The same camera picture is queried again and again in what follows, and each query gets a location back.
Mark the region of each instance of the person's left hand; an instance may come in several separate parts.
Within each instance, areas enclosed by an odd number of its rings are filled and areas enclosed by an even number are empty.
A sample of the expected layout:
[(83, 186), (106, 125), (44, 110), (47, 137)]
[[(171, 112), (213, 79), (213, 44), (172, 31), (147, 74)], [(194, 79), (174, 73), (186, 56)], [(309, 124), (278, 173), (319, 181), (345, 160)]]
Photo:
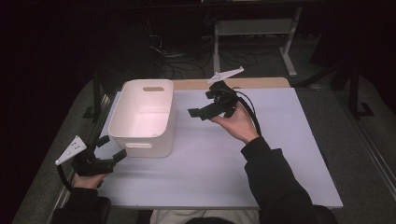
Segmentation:
[(73, 177), (73, 188), (97, 189), (108, 174), (94, 176), (80, 176), (75, 173)]

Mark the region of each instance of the bin handle cutout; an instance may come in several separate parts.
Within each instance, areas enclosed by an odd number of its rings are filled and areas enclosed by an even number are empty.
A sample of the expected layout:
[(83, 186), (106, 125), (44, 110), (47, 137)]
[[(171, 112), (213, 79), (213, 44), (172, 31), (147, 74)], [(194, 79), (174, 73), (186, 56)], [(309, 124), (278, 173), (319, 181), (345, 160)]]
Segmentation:
[(141, 148), (152, 148), (150, 143), (126, 143), (126, 147), (141, 147)]
[(143, 91), (165, 91), (163, 87), (143, 87)]

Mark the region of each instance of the metal stand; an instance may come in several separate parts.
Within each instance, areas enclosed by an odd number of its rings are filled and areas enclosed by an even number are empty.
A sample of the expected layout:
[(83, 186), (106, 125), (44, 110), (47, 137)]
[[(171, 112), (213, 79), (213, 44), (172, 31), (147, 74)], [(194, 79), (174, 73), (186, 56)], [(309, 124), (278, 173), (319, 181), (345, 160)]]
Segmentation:
[(361, 103), (363, 111), (358, 109), (359, 101), (359, 73), (356, 70), (356, 66), (352, 65), (352, 74), (350, 77), (350, 89), (349, 89), (349, 110), (355, 119), (361, 119), (362, 116), (373, 116), (374, 113), (366, 103)]
[(269, 35), (288, 34), (287, 41), (279, 48), (283, 62), (291, 77), (297, 73), (289, 57), (291, 41), (300, 18), (302, 8), (297, 7), (291, 19), (248, 20), (248, 21), (219, 21), (215, 25), (215, 49), (213, 53), (213, 69), (215, 74), (220, 72), (219, 64), (219, 36), (220, 35)]
[(92, 79), (93, 85), (93, 106), (87, 108), (84, 113), (84, 119), (93, 119), (92, 122), (96, 122), (99, 119), (101, 113), (101, 87), (99, 82), (99, 77), (97, 75), (97, 71), (93, 74)]

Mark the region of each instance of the black cable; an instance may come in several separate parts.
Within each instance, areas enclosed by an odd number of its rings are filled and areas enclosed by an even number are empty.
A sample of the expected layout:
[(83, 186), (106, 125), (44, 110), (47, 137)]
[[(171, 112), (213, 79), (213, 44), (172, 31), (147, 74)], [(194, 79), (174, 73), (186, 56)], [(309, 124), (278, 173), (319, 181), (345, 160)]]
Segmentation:
[(255, 53), (253, 53), (253, 55), (258, 56), (258, 55), (270, 54), (270, 53), (272, 53), (272, 52), (274, 52), (274, 51), (276, 51), (276, 50), (279, 50), (279, 48), (282, 47), (282, 46), (283, 46), (283, 45), (280, 45), (280, 44), (279, 44), (279, 45), (277, 45), (277, 46), (274, 46), (274, 47), (268, 49), (268, 51), (265, 51), (265, 52), (262, 52), (262, 53), (257, 53), (257, 52), (255, 52)]
[[(172, 76), (169, 78), (170, 80), (172, 80), (172, 79), (174, 78), (175, 73), (179, 73), (179, 74), (180, 74), (180, 72), (175, 71), (175, 68), (172, 67), (171, 65), (169, 65), (169, 64), (167, 64), (167, 63), (164, 63), (164, 64), (163, 64), (163, 67), (165, 67), (165, 66), (168, 66), (168, 67), (170, 67), (170, 68), (172, 69), (172, 71), (169, 71), (169, 72), (172, 72)], [(163, 76), (164, 76), (165, 78), (168, 78), (167, 75), (166, 75), (166, 72), (168, 72), (168, 71), (166, 71), (166, 68), (162, 68), (162, 71), (163, 71)]]
[(227, 49), (227, 51), (237, 60), (245, 60), (247, 62), (247, 64), (250, 64), (250, 61), (248, 60), (248, 56), (245, 54), (243, 56), (241, 56), (241, 54), (243, 54), (242, 50), (236, 50), (236, 49)]
[(251, 120), (253, 121), (254, 127), (256, 128), (256, 132), (259, 136), (262, 136), (262, 129), (260, 128), (260, 124), (259, 121), (257, 120), (256, 115), (253, 113), (253, 111), (251, 110), (250, 106), (248, 106), (248, 103), (242, 98), (242, 97), (238, 97), (238, 101), (239, 103), (242, 104), (242, 106), (245, 107), (245, 109), (247, 110), (247, 112), (250, 115)]
[[(175, 70), (175, 68), (179, 69), (179, 70), (182, 70), (182, 71), (201, 70), (201, 72), (203, 73), (202, 78), (205, 78), (205, 70), (204, 70), (204, 68), (207, 67), (207, 65), (209, 64), (210, 60), (211, 60), (211, 58), (208, 57), (206, 62), (204, 63), (204, 65), (200, 65), (200, 64), (197, 64), (197, 63), (192, 63), (193, 61), (197, 61), (197, 59), (188, 60), (188, 61), (184, 61), (184, 62), (168, 62), (168, 60), (166, 60), (163, 63), (166, 64), (167, 66), (171, 67), (172, 70)], [(195, 66), (195, 68), (183, 68), (181, 66), (176, 66), (175, 64), (180, 64), (180, 65), (187, 64), (187, 65)]]
[(252, 48), (251, 50), (249, 50), (247, 53), (245, 53), (245, 56), (244, 57), (247, 57), (248, 55), (251, 55), (251, 56), (254, 56), (254, 51), (260, 46), (262, 44), (262, 38), (260, 38), (260, 40), (259, 40), (259, 43), (258, 44), (255, 44), (255, 47), (254, 48)]
[[(201, 60), (204, 57), (204, 55), (202, 57), (199, 57), (196, 54), (184, 54), (184, 55), (181, 55), (181, 56), (178, 56), (178, 57), (165, 57), (165, 61), (167, 63), (192, 63), (192, 62), (196, 62), (196, 61)], [(191, 58), (183, 60), (183, 61), (173, 61), (173, 60), (181, 58), (181, 57), (182, 58), (191, 57)], [(210, 62), (210, 59), (211, 59), (211, 57), (208, 57), (208, 59), (206, 60), (204, 65), (202, 65), (202, 67), (207, 66), (207, 64)]]
[(179, 54), (166, 55), (163, 56), (163, 58), (169, 63), (175, 60), (180, 60), (180, 58), (183, 59), (183, 61), (179, 61), (179, 63), (184, 63), (184, 62), (190, 63), (196, 61), (198, 57), (195, 54), (191, 54), (191, 53), (179, 53)]
[(251, 102), (250, 98), (248, 98), (248, 97), (247, 97), (244, 93), (242, 93), (241, 91), (236, 91), (236, 92), (239, 93), (239, 94), (244, 95), (244, 96), (248, 99), (248, 101), (250, 102), (250, 105), (251, 105), (251, 109), (253, 110), (253, 114), (256, 115), (256, 109), (254, 108), (254, 105), (253, 105), (253, 103)]
[(219, 56), (220, 56), (220, 58), (221, 58), (224, 62), (226, 62), (226, 63), (227, 63), (228, 65), (230, 65), (231, 67), (240, 67), (241, 64), (242, 64), (242, 66), (245, 67), (245, 68), (247, 68), (247, 67), (249, 66), (249, 62), (247, 62), (247, 63), (241, 63), (241, 62), (239, 62), (239, 61), (237, 61), (237, 60), (233, 60), (233, 59), (231, 59), (231, 58), (225, 56), (223, 53), (220, 53), (220, 52), (219, 52)]
[(67, 190), (72, 191), (72, 186), (64, 175), (64, 169), (62, 168), (62, 165), (57, 165), (56, 170), (58, 170), (59, 177), (61, 178), (62, 183), (64, 183), (64, 186), (67, 188)]
[(252, 54), (253, 50), (249, 50), (248, 52), (244, 52), (242, 49), (228, 49), (228, 51), (236, 58), (236, 59), (242, 59), (246, 58), (247, 56), (254, 56)]

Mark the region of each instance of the person's right hand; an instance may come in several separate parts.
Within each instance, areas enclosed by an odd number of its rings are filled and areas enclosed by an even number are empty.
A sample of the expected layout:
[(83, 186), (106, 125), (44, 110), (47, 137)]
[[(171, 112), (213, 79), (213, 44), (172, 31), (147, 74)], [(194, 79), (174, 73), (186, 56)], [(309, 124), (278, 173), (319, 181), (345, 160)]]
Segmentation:
[(75, 173), (73, 177), (73, 188), (97, 189), (108, 174), (94, 176), (80, 176)]
[(240, 103), (235, 105), (235, 111), (230, 118), (226, 119), (216, 116), (211, 121), (219, 124), (232, 137), (241, 140), (245, 144), (259, 136), (250, 115)]

